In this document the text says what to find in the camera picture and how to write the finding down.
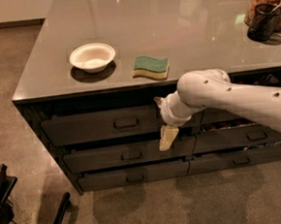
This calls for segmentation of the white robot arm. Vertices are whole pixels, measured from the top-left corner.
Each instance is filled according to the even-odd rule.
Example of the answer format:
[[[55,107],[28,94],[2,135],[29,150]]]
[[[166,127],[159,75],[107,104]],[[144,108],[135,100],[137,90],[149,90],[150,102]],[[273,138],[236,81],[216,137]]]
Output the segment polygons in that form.
[[[173,94],[156,103],[165,122],[160,129],[162,151],[171,147],[178,128],[205,108],[230,112],[281,133],[281,87],[234,84],[219,69],[188,72]]]

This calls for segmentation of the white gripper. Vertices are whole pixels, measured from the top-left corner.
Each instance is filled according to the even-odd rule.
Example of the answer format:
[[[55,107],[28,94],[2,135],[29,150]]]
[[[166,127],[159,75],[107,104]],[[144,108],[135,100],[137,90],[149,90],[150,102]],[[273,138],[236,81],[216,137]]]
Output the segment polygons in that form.
[[[155,97],[154,101],[160,109],[163,121],[168,124],[160,128],[159,141],[159,150],[167,151],[178,135],[178,126],[187,123],[195,113],[201,112],[203,109],[184,103],[177,92],[169,94],[165,98]]]

